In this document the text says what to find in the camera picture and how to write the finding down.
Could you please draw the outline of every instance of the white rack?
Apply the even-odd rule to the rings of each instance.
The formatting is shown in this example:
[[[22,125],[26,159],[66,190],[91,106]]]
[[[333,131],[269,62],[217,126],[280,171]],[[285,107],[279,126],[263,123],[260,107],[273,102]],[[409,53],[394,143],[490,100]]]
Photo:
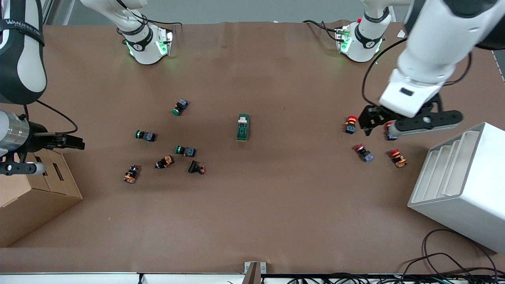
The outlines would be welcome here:
[[[431,148],[408,206],[505,253],[505,131],[483,122]]]

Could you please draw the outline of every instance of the white robotic arm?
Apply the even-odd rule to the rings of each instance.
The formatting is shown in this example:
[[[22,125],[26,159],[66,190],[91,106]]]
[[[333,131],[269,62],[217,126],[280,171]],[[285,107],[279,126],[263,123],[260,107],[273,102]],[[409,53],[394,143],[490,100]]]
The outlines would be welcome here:
[[[360,22],[342,27],[336,35],[339,52],[356,62],[369,61],[379,51],[382,36],[391,22],[389,6],[408,6],[412,0],[360,0],[365,12]]]
[[[379,99],[381,106],[365,107],[358,119],[366,135],[390,120],[396,120],[390,127],[395,136],[456,127],[463,115],[443,111],[437,94],[474,46],[503,45],[505,35],[495,33],[494,42],[486,44],[483,40],[490,32],[503,29],[504,14],[505,0],[414,0],[405,23],[407,48],[398,57],[397,68]],[[356,30],[365,27],[363,20]],[[434,104],[438,105],[437,113],[431,112]]]
[[[452,76],[456,64],[488,35],[489,27],[496,26],[505,14],[505,1],[475,7],[467,15],[464,12],[451,9],[443,0],[411,6],[406,25],[409,21],[415,23],[409,31],[407,48],[398,57],[397,68],[379,99],[381,105],[414,117]]]
[[[0,103],[28,105],[45,91],[40,11],[39,0],[2,0]],[[67,133],[49,133],[44,126],[28,121],[24,114],[0,110],[0,174],[43,173],[42,163],[25,162],[27,152],[42,148],[84,149],[84,143]]]
[[[88,8],[106,16],[126,39],[130,54],[141,64],[153,64],[167,55],[172,32],[149,23],[136,9],[147,0],[81,0]]]

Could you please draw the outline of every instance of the work surface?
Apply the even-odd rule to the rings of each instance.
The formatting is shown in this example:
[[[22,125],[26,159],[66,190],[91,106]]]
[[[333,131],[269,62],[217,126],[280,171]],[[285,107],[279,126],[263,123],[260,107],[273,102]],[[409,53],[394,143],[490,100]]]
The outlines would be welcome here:
[[[400,28],[391,25],[385,46]],[[382,127],[369,137],[343,132],[346,117],[365,106],[369,63],[339,55],[314,26],[178,27],[172,56],[152,66],[136,63],[112,26],[49,26],[44,36],[41,100],[79,125],[86,150],[64,153],[84,200],[2,249],[4,272],[236,272],[250,260],[277,273],[403,271],[421,256],[425,234],[442,227],[407,207],[428,148],[482,121],[505,129],[505,88],[489,51],[475,50],[468,77],[441,92],[446,109],[465,115],[459,127],[386,141]],[[384,90],[403,47],[374,66],[370,98]],[[179,98],[190,105],[175,117]],[[50,130],[71,127],[39,105],[29,109]],[[246,143],[235,140],[240,113],[250,114]],[[158,140],[135,139],[138,129]],[[375,155],[371,163],[354,152],[360,143]],[[207,173],[187,173],[191,158],[174,155],[176,145],[196,148]],[[395,148],[407,167],[386,155]],[[154,169],[169,154],[175,164]],[[134,164],[142,171],[131,185],[122,177]],[[467,267],[490,265],[446,233],[428,243],[429,252],[441,250]],[[505,255],[493,259],[505,268]]]

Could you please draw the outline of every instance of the black strap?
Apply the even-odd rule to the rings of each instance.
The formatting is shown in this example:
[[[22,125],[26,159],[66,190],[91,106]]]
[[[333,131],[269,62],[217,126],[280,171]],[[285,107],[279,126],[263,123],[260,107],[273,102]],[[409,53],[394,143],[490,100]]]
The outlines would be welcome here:
[[[367,19],[369,22],[372,22],[372,23],[380,23],[382,21],[384,21],[386,19],[386,17],[389,15],[389,7],[386,7],[384,8],[384,10],[382,11],[383,14],[380,18],[372,18],[372,17],[369,17],[367,15],[367,13],[363,13],[363,16],[365,17],[365,19]]]
[[[121,33],[122,33],[123,35],[136,35],[136,34],[138,34],[138,33],[142,32],[142,30],[144,29],[144,27],[145,27],[145,24],[141,24],[141,25],[140,25],[140,27],[138,27],[138,28],[137,28],[137,29],[135,29],[135,30],[132,30],[132,31],[124,31],[124,30],[120,30],[120,31],[121,31]]]
[[[44,36],[34,26],[23,21],[17,21],[13,19],[0,19],[0,32],[10,29],[19,30],[19,32],[30,36],[31,38],[37,40],[42,46],[44,46]]]
[[[378,38],[367,38],[367,37],[365,37],[364,35],[362,35],[362,34],[360,33],[360,29],[359,29],[359,27],[360,27],[360,24],[358,24],[358,25],[356,26],[356,29],[354,29],[354,34],[355,34],[355,36],[356,36],[356,39],[357,39],[359,42],[361,42],[361,44],[363,44],[363,48],[366,48],[366,49],[372,49],[372,48],[373,48],[376,44],[378,44],[378,43],[379,43],[379,41],[380,41],[380,40],[381,40],[381,38],[382,38],[382,35],[384,35],[384,34],[382,34],[382,35],[381,35],[380,37],[378,37]]]
[[[153,39],[153,30],[151,30],[151,28],[149,28],[149,33],[147,34],[147,36],[143,40],[138,41],[138,42],[126,40],[126,42],[134,50],[144,51],[145,47],[151,42],[152,39]]]

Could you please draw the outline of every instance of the gray floor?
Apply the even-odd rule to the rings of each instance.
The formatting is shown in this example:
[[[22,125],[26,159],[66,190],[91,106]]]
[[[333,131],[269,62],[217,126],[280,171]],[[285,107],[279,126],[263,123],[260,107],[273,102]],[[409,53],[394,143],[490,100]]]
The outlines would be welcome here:
[[[60,8],[51,23],[61,25],[111,25],[106,17],[85,7],[80,0],[60,0]],[[220,22],[301,22],[315,20],[333,22],[355,20],[363,15],[358,0],[151,0],[142,13],[152,20],[183,24]],[[398,22],[404,20],[406,7],[394,8]],[[494,52],[505,70],[505,50]]]

